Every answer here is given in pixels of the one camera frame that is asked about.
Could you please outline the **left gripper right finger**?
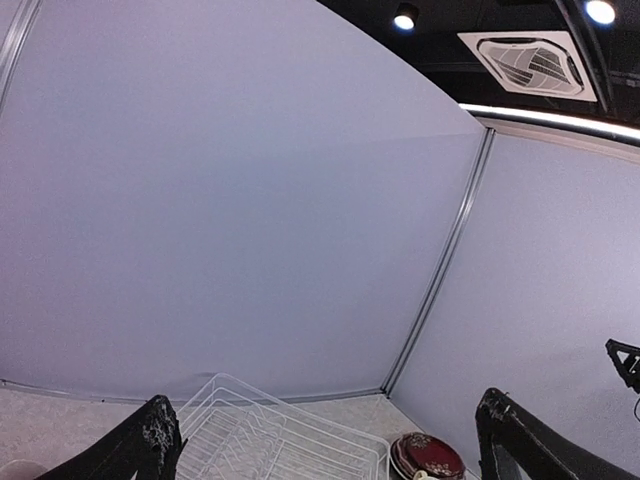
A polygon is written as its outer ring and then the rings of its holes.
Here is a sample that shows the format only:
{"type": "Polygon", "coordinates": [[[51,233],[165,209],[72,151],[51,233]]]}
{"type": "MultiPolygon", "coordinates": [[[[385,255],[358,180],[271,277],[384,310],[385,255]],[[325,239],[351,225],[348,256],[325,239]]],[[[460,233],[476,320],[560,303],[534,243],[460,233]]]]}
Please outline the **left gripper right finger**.
{"type": "Polygon", "coordinates": [[[475,421],[483,479],[636,477],[567,440],[496,388],[483,394],[475,421]]]}

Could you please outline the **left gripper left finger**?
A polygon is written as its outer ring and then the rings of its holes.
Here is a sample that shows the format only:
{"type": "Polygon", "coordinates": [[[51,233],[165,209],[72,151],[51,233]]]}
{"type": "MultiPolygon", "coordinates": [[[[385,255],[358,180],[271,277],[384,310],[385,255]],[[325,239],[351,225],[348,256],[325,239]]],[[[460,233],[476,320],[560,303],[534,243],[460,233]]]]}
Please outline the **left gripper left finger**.
{"type": "Polygon", "coordinates": [[[186,445],[169,399],[156,395],[94,445],[42,479],[174,479],[186,445]]]}

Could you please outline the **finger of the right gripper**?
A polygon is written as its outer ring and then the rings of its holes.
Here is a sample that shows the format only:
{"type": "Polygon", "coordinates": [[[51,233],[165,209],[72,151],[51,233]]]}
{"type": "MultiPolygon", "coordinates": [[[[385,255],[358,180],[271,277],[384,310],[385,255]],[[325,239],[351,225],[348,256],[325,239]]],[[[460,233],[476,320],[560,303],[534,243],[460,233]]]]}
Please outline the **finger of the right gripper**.
{"type": "Polygon", "coordinates": [[[639,361],[640,349],[614,339],[605,343],[605,348],[616,372],[627,388],[640,393],[639,361]]]}

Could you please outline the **dark brown plate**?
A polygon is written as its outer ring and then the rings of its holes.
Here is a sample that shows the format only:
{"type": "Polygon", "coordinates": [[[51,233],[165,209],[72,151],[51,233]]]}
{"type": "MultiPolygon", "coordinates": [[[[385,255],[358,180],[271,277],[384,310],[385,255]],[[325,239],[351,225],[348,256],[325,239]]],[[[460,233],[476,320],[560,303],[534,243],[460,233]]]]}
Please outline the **dark brown plate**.
{"type": "Polygon", "coordinates": [[[390,463],[402,479],[464,479],[460,455],[444,441],[422,432],[397,438],[390,447],[390,463]]]}

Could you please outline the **yellow mug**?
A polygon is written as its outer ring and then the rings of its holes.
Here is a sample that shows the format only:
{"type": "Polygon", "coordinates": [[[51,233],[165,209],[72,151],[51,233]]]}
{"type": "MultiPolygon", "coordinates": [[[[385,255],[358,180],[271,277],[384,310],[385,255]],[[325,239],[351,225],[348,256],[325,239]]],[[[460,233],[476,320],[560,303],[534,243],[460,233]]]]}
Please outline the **yellow mug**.
{"type": "Polygon", "coordinates": [[[428,475],[428,473],[426,471],[418,470],[413,475],[413,480],[431,480],[431,477],[428,475]]]}

